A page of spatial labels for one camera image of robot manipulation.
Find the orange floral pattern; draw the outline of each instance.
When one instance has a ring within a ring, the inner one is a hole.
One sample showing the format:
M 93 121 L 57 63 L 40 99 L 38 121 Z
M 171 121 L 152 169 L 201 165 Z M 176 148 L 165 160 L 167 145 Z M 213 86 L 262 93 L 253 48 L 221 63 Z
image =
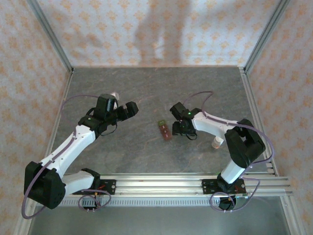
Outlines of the orange floral pattern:
M 156 67 L 244 66 L 279 0 L 39 2 L 74 67 Z
M 279 172 L 292 177 L 308 234 L 313 231 L 312 19 L 311 0 L 291 1 L 249 75 Z
M 0 228 L 11 235 L 25 167 L 44 157 L 68 73 L 25 0 L 1 1 L 0 15 Z

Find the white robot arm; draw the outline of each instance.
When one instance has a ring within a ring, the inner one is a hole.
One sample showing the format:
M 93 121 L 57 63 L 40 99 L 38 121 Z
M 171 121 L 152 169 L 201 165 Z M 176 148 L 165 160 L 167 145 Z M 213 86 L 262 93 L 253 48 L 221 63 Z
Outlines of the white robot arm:
M 106 131 L 109 125 L 117 125 L 118 121 L 127 120 L 137 114 L 136 103 L 131 101 L 118 107 L 117 97 L 118 94 L 102 94 L 98 97 L 96 107 L 80 119 L 74 132 L 53 153 L 39 163 L 30 162 L 27 165 L 24 193 L 37 173 L 50 162 L 31 187 L 29 198 L 53 209 L 66 195 L 100 186 L 100 174 L 93 170 L 84 168 L 76 174 L 64 174 L 78 155 Z
M 197 136 L 196 131 L 204 131 L 226 140 L 231 160 L 218 175 L 219 186 L 224 192 L 227 192 L 244 170 L 265 151 L 265 145 L 256 132 L 235 126 L 238 123 L 253 127 L 247 119 L 238 122 L 203 113 L 197 108 L 189 111 L 180 102 L 170 111 L 177 120 L 173 123 L 173 135 Z

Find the gray floor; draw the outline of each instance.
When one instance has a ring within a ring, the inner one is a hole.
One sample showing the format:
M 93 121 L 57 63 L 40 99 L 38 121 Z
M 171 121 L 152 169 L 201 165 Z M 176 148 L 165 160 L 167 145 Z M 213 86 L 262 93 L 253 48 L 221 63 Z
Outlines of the gray floor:
M 241 211 L 226 214 L 209 207 L 106 207 L 95 213 L 77 207 L 57 207 L 45 209 L 34 218 L 28 234 L 288 235 L 290 232 L 279 197 L 263 197 L 253 198 Z
M 76 69 L 67 97 L 77 94 L 100 95 L 118 92 L 120 104 L 135 101 L 138 114 L 118 124 L 112 135 L 99 137 L 87 147 L 68 169 L 75 173 L 90 168 L 99 173 L 219 173 L 230 160 L 226 144 L 211 147 L 214 136 L 198 132 L 198 139 L 174 136 L 164 141 L 157 121 L 165 119 L 171 129 L 174 117 L 169 109 L 189 95 L 214 91 L 206 110 L 230 119 L 252 120 L 238 68 L 111 68 Z M 193 98 L 189 109 L 200 108 L 205 95 Z M 77 98 L 64 108 L 75 123 L 96 105 L 96 98 Z M 73 126 L 62 118 L 54 149 L 72 132 Z M 252 171 L 266 171 L 265 164 Z

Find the patterned wallpaper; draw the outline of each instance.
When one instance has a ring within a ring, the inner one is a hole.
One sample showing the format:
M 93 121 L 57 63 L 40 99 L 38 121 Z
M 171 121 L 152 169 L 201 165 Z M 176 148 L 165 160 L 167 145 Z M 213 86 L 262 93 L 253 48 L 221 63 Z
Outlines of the patterned wallpaper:
M 68 73 L 25 0 L 0 1 L 0 233 L 21 214 L 24 171 L 43 158 Z
M 291 1 L 249 75 L 281 175 L 313 231 L 313 1 Z
M 279 0 L 39 0 L 74 67 L 244 66 Z

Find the small bottle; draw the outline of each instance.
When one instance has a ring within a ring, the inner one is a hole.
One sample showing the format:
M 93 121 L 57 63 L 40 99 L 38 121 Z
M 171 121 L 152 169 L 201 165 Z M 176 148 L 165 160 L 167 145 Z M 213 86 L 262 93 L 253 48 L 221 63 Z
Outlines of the small bottle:
M 224 142 L 224 140 L 218 136 L 216 136 L 212 142 L 212 147 L 215 149 L 218 149 L 222 143 Z

